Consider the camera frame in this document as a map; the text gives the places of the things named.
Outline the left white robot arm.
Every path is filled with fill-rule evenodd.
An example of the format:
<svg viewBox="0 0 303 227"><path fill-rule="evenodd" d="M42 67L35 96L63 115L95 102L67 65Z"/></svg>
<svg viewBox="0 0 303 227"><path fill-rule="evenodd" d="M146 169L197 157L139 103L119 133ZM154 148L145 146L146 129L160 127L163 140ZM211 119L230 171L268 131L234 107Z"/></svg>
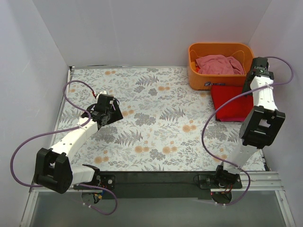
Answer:
<svg viewBox="0 0 303 227"><path fill-rule="evenodd" d="M100 170L92 165L71 166L71 159L84 143L101 127L123 119L119 101L105 92L96 97L79 118L76 129L66 134L49 149L41 148L36 155L34 183L60 194L72 185L100 185Z"/></svg>

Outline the red t shirt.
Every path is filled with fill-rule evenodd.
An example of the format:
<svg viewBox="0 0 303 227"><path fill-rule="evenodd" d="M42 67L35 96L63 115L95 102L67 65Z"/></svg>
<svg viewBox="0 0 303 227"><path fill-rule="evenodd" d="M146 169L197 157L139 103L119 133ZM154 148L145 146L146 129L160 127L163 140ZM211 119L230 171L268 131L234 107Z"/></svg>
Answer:
<svg viewBox="0 0 303 227"><path fill-rule="evenodd" d="M211 97L215 110L241 93L242 87L213 85ZM215 114L215 119L220 122L243 122L253 106L252 95L239 97L220 109Z"/></svg>

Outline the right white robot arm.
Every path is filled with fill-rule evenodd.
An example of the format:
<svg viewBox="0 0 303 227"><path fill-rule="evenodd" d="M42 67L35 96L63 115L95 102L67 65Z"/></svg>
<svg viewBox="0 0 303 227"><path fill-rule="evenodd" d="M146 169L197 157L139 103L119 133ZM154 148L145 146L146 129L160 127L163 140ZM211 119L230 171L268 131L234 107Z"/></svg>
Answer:
<svg viewBox="0 0 303 227"><path fill-rule="evenodd" d="M241 125L235 150L216 169L215 182L219 187L234 185L243 165L259 149L270 146L285 120L273 96L274 74L269 71L268 58L252 60L242 93L251 91L253 107Z"/></svg>

